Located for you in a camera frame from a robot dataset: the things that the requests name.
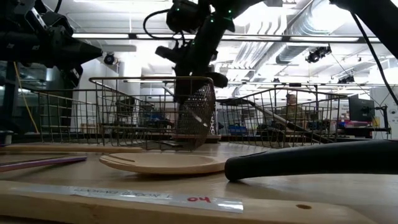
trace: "table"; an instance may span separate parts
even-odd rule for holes
[[[266,150],[268,149],[259,146],[222,143],[204,145],[194,154],[228,158]],[[0,174],[0,180],[228,198],[332,203],[350,207],[378,223],[396,223],[398,220],[398,175],[301,175],[261,177],[229,183],[222,173],[196,177],[145,177],[106,167],[98,162],[101,154],[87,155],[86,162],[5,172]],[[0,154],[0,159],[2,162],[12,162],[53,156],[54,154]],[[32,221],[0,217],[0,223]]]

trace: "ceiling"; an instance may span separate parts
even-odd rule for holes
[[[236,25],[238,25],[236,33],[359,36],[360,32],[352,17],[341,9],[328,8],[329,6],[324,4],[325,1],[327,2],[327,0],[314,0],[313,4],[317,3],[319,6],[314,6],[310,14],[307,9],[294,20],[295,22],[292,22],[292,19],[310,0],[284,0],[283,7],[267,7],[265,4],[258,4],[236,19]],[[51,9],[54,9],[57,3],[54,0],[43,0],[43,2]],[[154,11],[168,9],[171,5],[170,0],[68,0],[62,3],[59,13],[66,15],[75,28],[75,32],[144,33],[142,28],[144,18]],[[311,29],[306,30],[307,28],[303,28],[302,24],[310,24]],[[156,34],[171,33],[165,23],[165,14],[151,18],[147,29]],[[136,46],[135,54],[142,64],[143,76],[173,74],[173,63],[154,53],[159,45],[172,47],[173,43],[169,41],[90,40],[90,43],[104,49],[112,49],[112,46],[134,45]],[[285,43],[272,42],[222,42],[218,47],[216,71],[224,73],[233,82],[240,82],[246,77],[252,82],[271,82],[274,78],[279,78],[281,82],[337,83],[339,77],[346,75],[342,69],[344,68],[348,73],[353,71],[357,83],[381,83],[381,80],[372,76],[375,63],[365,44],[330,44],[332,54],[327,55],[318,63],[311,64],[305,61],[305,57],[309,50],[320,44],[304,47],[286,47],[285,45]],[[392,57],[382,44],[374,44],[374,47],[382,61]],[[294,57],[288,63],[278,64],[275,58],[282,53],[289,53],[289,56],[294,55]],[[398,83],[398,80],[395,81],[393,77],[389,78],[389,81]],[[160,86],[142,84],[141,88],[160,88]],[[232,97],[233,92],[245,95],[259,90],[262,90],[261,85],[234,85],[224,90],[217,90],[217,95],[218,97]],[[339,90],[331,87],[327,91]],[[358,93],[358,90],[346,90],[346,92]]]

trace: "wooden spoon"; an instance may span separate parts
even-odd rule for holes
[[[101,156],[103,164],[143,174],[207,174],[224,170],[226,159],[180,154],[119,153]]]

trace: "wire basket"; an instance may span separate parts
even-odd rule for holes
[[[137,84],[141,77],[91,78],[95,89],[37,92],[42,142],[192,151],[204,144],[209,134],[216,134],[211,79],[184,78],[191,85],[203,84],[187,95],[174,95],[166,87],[173,87],[179,78],[147,79],[166,80],[164,93],[128,95],[119,91],[121,85],[129,86],[131,80]],[[174,98],[185,100],[177,103]]]
[[[285,93],[286,99],[277,101],[277,92]],[[289,100],[290,95],[296,96],[294,102]],[[315,99],[297,101],[304,95],[315,95]],[[336,142],[340,101],[346,97],[295,88],[272,88],[217,102],[221,105],[219,117],[225,127],[223,134],[229,142],[284,148]]]

